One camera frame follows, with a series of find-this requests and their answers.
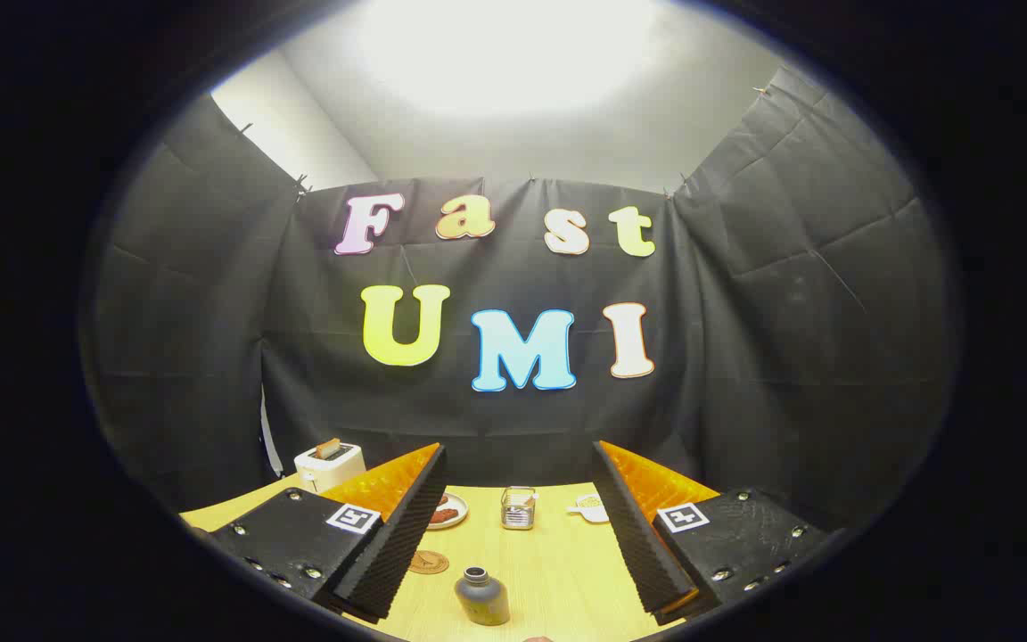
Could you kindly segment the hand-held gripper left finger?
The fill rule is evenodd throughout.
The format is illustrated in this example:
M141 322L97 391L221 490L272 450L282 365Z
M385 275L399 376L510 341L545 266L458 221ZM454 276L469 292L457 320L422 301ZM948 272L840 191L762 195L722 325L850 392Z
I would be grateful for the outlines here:
M290 487L210 533L225 556L322 608L386 618L446 488L432 443L322 493Z

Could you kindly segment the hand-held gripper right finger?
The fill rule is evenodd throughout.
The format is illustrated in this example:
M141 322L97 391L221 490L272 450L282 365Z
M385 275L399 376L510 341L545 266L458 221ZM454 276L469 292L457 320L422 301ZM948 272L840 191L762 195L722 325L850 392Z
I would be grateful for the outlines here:
M607 441L592 476L645 613L692 619L774 586L830 531L754 489L721 493Z

